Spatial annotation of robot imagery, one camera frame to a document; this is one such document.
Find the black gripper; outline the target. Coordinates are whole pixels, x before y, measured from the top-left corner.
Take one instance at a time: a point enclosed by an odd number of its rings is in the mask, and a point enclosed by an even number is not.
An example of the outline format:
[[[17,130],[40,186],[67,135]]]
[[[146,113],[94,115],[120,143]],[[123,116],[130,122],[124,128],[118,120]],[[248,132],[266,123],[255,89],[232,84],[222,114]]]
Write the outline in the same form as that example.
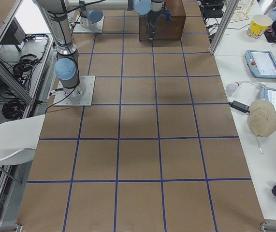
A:
[[[146,14],[146,22],[145,22],[145,27],[146,27],[146,33],[149,34],[149,39],[148,42],[151,43],[156,35],[157,29],[154,26],[154,24],[157,23],[157,21],[160,18],[160,15],[164,15],[164,19],[167,22],[171,21],[171,11],[166,8],[166,7],[162,7],[161,10],[159,11],[149,11]]]

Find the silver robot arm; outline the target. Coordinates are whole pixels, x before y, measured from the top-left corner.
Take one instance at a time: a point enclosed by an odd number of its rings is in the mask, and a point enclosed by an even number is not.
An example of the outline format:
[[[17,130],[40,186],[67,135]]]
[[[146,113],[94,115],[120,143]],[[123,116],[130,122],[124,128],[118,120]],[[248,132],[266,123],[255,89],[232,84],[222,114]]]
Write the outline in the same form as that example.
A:
[[[156,34],[156,23],[161,15],[171,20],[171,12],[163,0],[36,0],[51,33],[57,44],[60,58],[78,61],[78,51],[71,35],[68,13],[80,10],[87,19],[89,12],[124,10],[135,11],[146,17],[146,28],[153,40]]]
[[[83,28],[89,29],[103,17],[102,11],[90,10],[90,11],[80,11],[80,24]]]

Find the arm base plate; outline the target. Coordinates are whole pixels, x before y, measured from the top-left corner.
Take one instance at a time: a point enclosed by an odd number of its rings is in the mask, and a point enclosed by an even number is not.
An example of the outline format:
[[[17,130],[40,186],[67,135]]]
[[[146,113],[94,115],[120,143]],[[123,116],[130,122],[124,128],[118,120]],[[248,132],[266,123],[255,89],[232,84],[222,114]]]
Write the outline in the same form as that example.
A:
[[[79,16],[77,21],[73,23],[72,33],[95,34],[102,33],[104,16],[98,22],[91,22],[88,18]]]
[[[57,91],[54,97],[53,104],[56,107],[69,107],[69,106],[91,106],[92,97],[95,86],[94,75],[80,76],[80,84],[72,90],[64,89],[65,91]]]

